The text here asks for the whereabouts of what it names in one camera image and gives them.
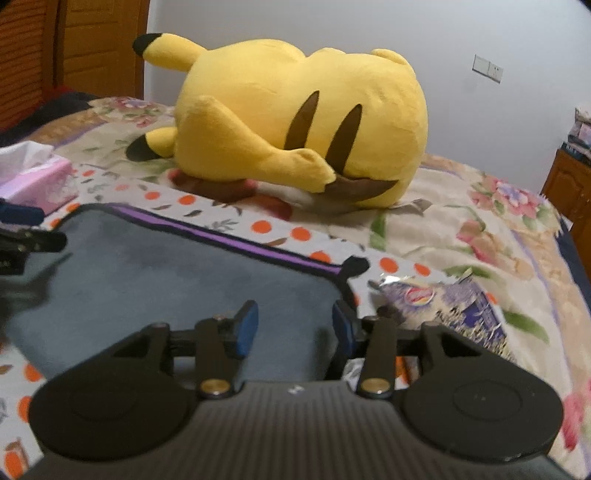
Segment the pink tissue box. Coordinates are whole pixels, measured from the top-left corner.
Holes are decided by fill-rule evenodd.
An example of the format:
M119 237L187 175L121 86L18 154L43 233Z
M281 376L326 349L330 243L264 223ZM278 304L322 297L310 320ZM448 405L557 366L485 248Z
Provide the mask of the pink tissue box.
M50 145L24 141L1 148L1 198L49 215L78 196L72 163Z

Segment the white wall switch plate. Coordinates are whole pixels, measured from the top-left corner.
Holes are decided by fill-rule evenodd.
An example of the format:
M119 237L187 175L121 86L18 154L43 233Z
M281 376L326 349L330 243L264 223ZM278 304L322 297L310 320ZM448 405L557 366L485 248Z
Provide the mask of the white wall switch plate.
M501 83L504 73L502 67L478 55L474 56L472 71L485 76L498 84Z

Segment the orange patterned white cloth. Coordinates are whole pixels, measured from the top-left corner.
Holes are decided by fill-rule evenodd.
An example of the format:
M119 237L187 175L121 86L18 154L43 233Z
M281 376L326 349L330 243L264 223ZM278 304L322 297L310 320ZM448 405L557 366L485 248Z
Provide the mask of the orange patterned white cloth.
M154 322L172 329L259 304L259 333L242 367L249 380L315 380L335 347L325 277L279 266L276 255L329 267L351 256L369 272L351 283L363 314L378 301L368 283L415 275L400 257L296 226L243 206L223 206L89 165L78 196L44 221L68 238L35 253L1 282L1 471L25 473L41 457L27 407L49 378Z

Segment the wooden louvered wardrobe door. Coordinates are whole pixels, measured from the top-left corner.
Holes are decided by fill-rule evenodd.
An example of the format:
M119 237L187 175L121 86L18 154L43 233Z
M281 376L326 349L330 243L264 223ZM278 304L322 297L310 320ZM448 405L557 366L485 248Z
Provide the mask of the wooden louvered wardrobe door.
M54 89L59 3L1 3L1 128L7 130L45 103Z

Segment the floral bed blanket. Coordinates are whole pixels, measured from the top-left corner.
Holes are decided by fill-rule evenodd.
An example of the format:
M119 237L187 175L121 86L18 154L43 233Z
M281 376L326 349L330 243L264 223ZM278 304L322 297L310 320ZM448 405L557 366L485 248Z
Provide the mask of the floral bed blanket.
M168 189L166 160L125 158L132 140L171 121L161 104L73 94L33 113L25 136L72 162L83 203L123 201L325 262L361 250L376 275L438 281L470 274L500 314L514 358L562 398L554 458L576 477L589 474L590 288L545 198L429 155L389 210L342 213L273 186L219 203Z

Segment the wooden room door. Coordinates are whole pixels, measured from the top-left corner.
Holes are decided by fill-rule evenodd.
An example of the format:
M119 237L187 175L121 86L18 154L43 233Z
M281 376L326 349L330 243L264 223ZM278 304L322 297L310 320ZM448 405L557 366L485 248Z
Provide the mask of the wooden room door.
M132 42L147 29L147 0L59 3L56 81L98 97L141 98L144 63Z

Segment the stack of papers and books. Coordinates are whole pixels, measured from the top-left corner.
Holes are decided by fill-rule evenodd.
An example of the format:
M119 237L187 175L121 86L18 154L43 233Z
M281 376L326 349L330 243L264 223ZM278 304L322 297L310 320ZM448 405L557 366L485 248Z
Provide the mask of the stack of papers and books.
M576 107L574 123L561 149L583 164L591 162L591 118L589 107Z

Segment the grey towel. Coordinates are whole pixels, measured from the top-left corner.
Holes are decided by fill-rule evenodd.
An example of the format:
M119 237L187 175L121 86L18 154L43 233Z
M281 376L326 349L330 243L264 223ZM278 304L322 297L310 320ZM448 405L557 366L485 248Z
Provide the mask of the grey towel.
M335 352L332 305L367 259L325 262L123 205L86 205L58 223L67 244L1 281L1 328L54 377L157 322L189 329L259 306L242 380L322 379Z

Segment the purple snack bag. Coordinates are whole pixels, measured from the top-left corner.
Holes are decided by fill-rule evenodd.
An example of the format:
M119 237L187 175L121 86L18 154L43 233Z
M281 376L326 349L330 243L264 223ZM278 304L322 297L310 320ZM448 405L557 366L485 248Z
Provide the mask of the purple snack bag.
M514 359L502 320L471 278L427 283L411 277L386 276L369 285L385 301L385 314L401 327L418 330L422 324L434 322L507 360Z

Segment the yellow Pikachu plush toy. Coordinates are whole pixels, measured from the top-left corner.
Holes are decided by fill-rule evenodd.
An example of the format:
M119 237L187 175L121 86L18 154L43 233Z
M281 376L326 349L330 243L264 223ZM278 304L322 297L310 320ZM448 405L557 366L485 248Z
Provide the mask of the yellow Pikachu plush toy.
M425 153L425 95L392 50L305 54L276 39L206 49L171 33L143 34L132 47L185 75L173 125L134 140L132 161L170 158L208 183L253 180L388 208Z

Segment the wooden side cabinet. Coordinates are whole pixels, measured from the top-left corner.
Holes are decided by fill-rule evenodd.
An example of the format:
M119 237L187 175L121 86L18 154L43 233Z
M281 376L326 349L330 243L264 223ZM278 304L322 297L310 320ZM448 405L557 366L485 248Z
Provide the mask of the wooden side cabinet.
M544 183L545 195L560 214L572 222L571 236L590 277L590 163L558 149Z

